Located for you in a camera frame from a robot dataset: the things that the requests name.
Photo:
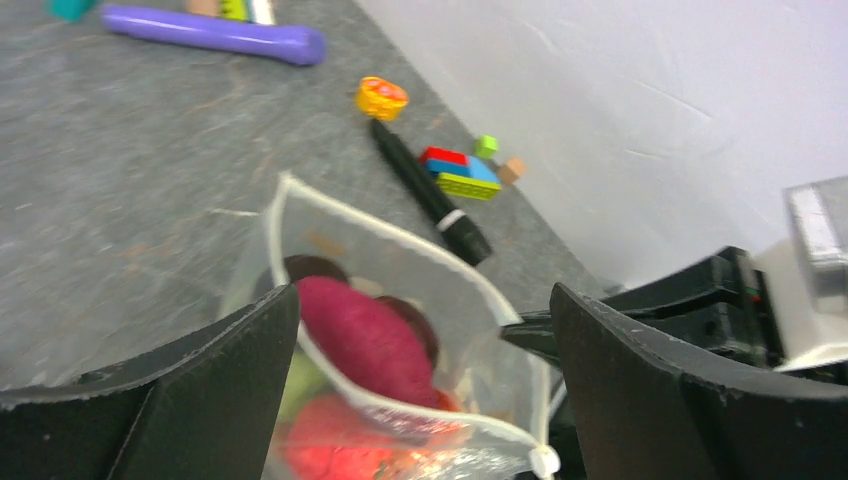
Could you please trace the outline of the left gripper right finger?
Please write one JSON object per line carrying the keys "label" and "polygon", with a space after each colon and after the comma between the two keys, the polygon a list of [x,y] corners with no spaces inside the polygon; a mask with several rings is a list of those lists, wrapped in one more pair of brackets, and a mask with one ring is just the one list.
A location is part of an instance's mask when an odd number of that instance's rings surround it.
{"label": "left gripper right finger", "polygon": [[843,479],[847,390],[732,361],[556,284],[555,338],[592,479]]}

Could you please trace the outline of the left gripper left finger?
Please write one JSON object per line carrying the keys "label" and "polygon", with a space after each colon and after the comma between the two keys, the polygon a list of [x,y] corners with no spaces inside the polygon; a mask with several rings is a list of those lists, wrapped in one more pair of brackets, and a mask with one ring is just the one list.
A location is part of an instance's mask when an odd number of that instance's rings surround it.
{"label": "left gripper left finger", "polygon": [[5,479],[257,479],[300,321],[292,286],[57,387],[1,394]]}

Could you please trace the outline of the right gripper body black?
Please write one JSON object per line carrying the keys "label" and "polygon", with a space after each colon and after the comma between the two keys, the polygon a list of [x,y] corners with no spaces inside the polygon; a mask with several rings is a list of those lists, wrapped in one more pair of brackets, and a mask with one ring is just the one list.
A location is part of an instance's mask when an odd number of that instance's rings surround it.
{"label": "right gripper body black", "polygon": [[747,365],[774,368],[785,359],[766,275],[738,247],[590,304]]}

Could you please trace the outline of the green cabbage toy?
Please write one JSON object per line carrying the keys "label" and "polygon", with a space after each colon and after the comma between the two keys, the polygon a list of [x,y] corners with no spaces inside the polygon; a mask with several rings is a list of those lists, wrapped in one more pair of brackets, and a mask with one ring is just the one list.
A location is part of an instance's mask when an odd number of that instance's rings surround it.
{"label": "green cabbage toy", "polygon": [[322,391],[328,379],[308,355],[295,351],[292,355],[277,422],[289,422],[305,403]]}

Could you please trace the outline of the red pomegranate toy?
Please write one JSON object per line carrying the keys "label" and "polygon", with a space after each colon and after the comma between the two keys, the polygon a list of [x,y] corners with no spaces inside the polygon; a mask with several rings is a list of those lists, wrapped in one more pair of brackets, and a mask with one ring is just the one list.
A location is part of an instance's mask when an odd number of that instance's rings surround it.
{"label": "red pomegranate toy", "polygon": [[449,444],[462,426],[400,439],[367,421],[341,397],[309,400],[289,426],[275,434],[271,453],[297,479],[410,479],[435,446]]}

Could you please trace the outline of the dark plum toy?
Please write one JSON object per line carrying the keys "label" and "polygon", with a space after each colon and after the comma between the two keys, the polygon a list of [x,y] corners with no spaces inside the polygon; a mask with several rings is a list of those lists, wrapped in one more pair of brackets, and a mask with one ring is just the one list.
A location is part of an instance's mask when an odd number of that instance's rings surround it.
{"label": "dark plum toy", "polygon": [[284,270],[291,283],[308,277],[326,277],[350,284],[348,274],[334,261],[317,255],[291,255],[283,259]]}

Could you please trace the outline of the magenta fruit toy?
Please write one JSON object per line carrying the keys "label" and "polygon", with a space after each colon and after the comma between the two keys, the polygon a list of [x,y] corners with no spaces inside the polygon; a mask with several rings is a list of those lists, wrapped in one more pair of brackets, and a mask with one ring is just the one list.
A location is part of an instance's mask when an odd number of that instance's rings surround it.
{"label": "magenta fruit toy", "polygon": [[423,345],[392,309],[326,277],[296,283],[308,335],[350,381],[375,394],[437,409]]}

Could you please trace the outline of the clear polka dot zip bag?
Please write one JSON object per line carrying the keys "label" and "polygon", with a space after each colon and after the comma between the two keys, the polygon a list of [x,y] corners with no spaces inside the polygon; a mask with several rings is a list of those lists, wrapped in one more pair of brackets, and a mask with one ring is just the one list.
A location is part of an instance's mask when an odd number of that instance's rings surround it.
{"label": "clear polka dot zip bag", "polygon": [[505,297],[446,250],[290,173],[220,303],[296,293],[267,479],[550,479],[551,370],[503,341]]}

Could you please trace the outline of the dark red apple toy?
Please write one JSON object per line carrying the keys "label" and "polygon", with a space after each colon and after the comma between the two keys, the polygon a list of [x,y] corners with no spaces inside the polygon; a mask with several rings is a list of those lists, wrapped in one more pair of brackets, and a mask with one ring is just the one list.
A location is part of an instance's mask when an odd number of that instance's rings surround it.
{"label": "dark red apple toy", "polygon": [[410,326],[423,345],[431,368],[435,369],[440,354],[440,343],[429,320],[417,307],[406,300],[388,295],[378,296],[376,300],[391,308]]}

